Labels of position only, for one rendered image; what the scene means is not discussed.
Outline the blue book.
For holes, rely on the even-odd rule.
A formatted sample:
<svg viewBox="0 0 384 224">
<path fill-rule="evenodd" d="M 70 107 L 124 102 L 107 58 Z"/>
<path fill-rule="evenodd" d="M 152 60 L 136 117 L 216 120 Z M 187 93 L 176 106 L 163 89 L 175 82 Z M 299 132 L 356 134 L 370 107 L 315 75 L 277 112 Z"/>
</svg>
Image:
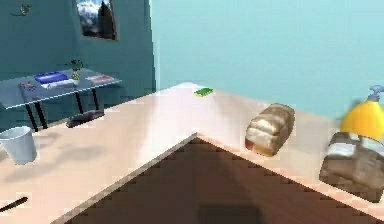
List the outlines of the blue book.
<svg viewBox="0 0 384 224">
<path fill-rule="evenodd" d="M 64 81 L 68 79 L 68 76 L 64 73 L 54 71 L 47 73 L 40 73 L 34 76 L 34 79 L 40 84 L 49 84 L 53 82 Z"/>
</svg>

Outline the small potted plant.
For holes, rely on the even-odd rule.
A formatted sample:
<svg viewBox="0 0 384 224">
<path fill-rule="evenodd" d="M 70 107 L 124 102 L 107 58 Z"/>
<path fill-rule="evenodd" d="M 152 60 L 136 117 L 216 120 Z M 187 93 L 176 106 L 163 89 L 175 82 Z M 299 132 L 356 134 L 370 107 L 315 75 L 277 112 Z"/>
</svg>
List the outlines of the small potted plant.
<svg viewBox="0 0 384 224">
<path fill-rule="evenodd" d="M 73 59 L 70 61 L 70 67 L 72 69 L 71 78 L 73 80 L 78 80 L 80 77 L 79 71 L 83 68 L 83 62 L 79 59 Z"/>
</svg>

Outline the glass table with black legs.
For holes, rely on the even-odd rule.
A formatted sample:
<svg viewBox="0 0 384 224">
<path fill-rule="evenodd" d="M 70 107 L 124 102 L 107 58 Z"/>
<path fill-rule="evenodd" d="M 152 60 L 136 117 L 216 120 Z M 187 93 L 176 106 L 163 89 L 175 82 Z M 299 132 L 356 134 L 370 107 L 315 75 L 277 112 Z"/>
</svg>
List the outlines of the glass table with black legs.
<svg viewBox="0 0 384 224">
<path fill-rule="evenodd" d="M 72 79 L 72 70 L 63 70 L 58 72 L 64 73 L 68 76 L 68 79 Z M 43 111 L 41 109 L 41 102 L 53 98 L 74 94 L 76 96 L 79 112 L 82 113 L 83 108 L 79 93 L 90 90 L 93 95 L 95 108 L 99 109 L 96 89 L 99 87 L 120 83 L 120 80 L 114 77 L 114 79 L 109 82 L 92 83 L 86 80 L 85 78 L 104 74 L 85 68 L 82 68 L 79 71 L 79 75 L 79 84 L 77 86 L 67 88 L 62 87 L 45 89 L 41 87 L 41 84 L 34 79 L 35 75 L 0 81 L 0 105 L 2 105 L 5 109 L 24 107 L 29 116 L 31 127 L 35 132 L 37 132 L 39 130 L 39 127 L 37 126 L 33 112 L 31 111 L 31 105 L 35 106 L 36 112 L 40 119 L 41 126 L 44 129 L 47 129 L 48 126 L 45 121 Z M 27 82 L 31 82 L 36 86 L 34 91 L 26 91 L 20 86 L 21 83 Z"/>
</svg>

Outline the black knife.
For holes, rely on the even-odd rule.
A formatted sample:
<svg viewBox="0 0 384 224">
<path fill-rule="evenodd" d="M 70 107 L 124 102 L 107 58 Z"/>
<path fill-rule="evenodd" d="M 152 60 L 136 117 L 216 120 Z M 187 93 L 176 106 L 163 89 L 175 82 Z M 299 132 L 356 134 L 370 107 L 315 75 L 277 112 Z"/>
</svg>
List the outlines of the black knife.
<svg viewBox="0 0 384 224">
<path fill-rule="evenodd" d="M 5 212 L 5 211 L 7 211 L 9 209 L 15 208 L 15 207 L 17 207 L 17 206 L 27 202 L 27 201 L 28 201 L 28 197 L 26 197 L 26 196 L 21 197 L 21 198 L 15 200 L 15 201 L 13 201 L 13 202 L 11 202 L 9 204 L 6 204 L 3 207 L 1 207 L 0 208 L 0 212 Z"/>
</svg>

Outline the green sponge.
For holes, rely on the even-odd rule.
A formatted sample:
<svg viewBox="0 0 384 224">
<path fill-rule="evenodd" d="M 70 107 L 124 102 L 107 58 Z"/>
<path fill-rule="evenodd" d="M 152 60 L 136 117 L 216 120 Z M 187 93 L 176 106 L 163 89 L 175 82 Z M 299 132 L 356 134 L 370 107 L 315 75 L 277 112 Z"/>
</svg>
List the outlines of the green sponge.
<svg viewBox="0 0 384 224">
<path fill-rule="evenodd" d="M 212 92 L 213 92 L 212 88 L 205 87 L 205 88 L 201 88 L 199 90 L 196 90 L 194 92 L 194 94 L 198 97 L 204 97 L 204 96 L 211 94 Z"/>
</svg>

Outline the framed mountain picture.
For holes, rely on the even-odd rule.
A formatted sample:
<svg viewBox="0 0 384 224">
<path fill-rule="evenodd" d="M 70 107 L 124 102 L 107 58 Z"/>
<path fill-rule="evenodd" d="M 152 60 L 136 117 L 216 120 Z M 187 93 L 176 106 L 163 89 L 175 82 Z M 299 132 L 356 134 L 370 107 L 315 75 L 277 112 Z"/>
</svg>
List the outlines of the framed mountain picture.
<svg viewBox="0 0 384 224">
<path fill-rule="evenodd" d="M 112 0 L 75 0 L 85 37 L 116 40 Z"/>
</svg>

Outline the dark wall ornament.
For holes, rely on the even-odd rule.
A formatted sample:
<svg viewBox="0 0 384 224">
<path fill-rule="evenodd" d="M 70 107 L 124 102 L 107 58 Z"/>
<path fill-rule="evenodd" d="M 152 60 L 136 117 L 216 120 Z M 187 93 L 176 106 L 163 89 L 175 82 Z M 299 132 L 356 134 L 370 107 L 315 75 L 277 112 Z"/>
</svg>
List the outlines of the dark wall ornament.
<svg viewBox="0 0 384 224">
<path fill-rule="evenodd" d="M 31 9 L 32 9 L 31 5 L 22 4 L 19 8 L 19 12 L 18 13 L 12 13 L 12 16 L 26 16 Z"/>
</svg>

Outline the brown bread loaf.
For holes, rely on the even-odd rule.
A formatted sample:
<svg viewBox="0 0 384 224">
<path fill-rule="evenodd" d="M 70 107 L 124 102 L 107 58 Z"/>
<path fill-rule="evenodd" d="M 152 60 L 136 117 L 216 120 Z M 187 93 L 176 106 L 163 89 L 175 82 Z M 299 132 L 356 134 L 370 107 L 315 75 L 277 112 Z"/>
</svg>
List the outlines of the brown bread loaf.
<svg viewBox="0 0 384 224">
<path fill-rule="evenodd" d="M 253 118 L 245 133 L 245 147 L 264 156 L 274 156 L 290 137 L 295 111 L 284 104 L 273 103 Z"/>
</svg>

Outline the white book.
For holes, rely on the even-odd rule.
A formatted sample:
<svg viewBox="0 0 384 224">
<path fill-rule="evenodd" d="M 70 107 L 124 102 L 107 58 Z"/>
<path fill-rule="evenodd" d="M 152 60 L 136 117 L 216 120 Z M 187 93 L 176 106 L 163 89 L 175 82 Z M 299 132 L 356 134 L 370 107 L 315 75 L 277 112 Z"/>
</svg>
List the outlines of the white book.
<svg viewBox="0 0 384 224">
<path fill-rule="evenodd" d="M 62 87 L 67 88 L 67 87 L 77 86 L 78 84 L 79 84 L 79 80 L 68 79 L 68 80 L 62 80 L 58 82 L 41 84 L 41 87 L 45 89 L 62 88 Z"/>
</svg>

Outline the white cup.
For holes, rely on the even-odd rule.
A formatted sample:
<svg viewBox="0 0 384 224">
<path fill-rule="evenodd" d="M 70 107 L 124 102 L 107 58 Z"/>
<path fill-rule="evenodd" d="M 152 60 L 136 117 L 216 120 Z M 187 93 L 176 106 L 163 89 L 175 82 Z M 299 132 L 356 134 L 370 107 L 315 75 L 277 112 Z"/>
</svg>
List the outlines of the white cup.
<svg viewBox="0 0 384 224">
<path fill-rule="evenodd" d="M 36 159 L 37 151 L 28 126 L 14 127 L 0 133 L 0 144 L 15 165 L 25 165 Z"/>
</svg>

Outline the yellow spray bottle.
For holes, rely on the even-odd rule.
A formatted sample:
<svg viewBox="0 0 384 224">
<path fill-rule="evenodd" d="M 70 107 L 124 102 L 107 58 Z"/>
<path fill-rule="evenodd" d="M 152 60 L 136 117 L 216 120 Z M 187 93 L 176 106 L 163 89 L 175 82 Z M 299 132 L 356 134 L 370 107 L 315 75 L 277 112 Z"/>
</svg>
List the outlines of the yellow spray bottle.
<svg viewBox="0 0 384 224">
<path fill-rule="evenodd" d="M 384 108 L 380 104 L 380 94 L 384 93 L 384 86 L 373 85 L 370 90 L 372 93 L 365 101 L 358 103 L 344 115 L 340 130 L 380 141 L 384 136 Z"/>
</svg>

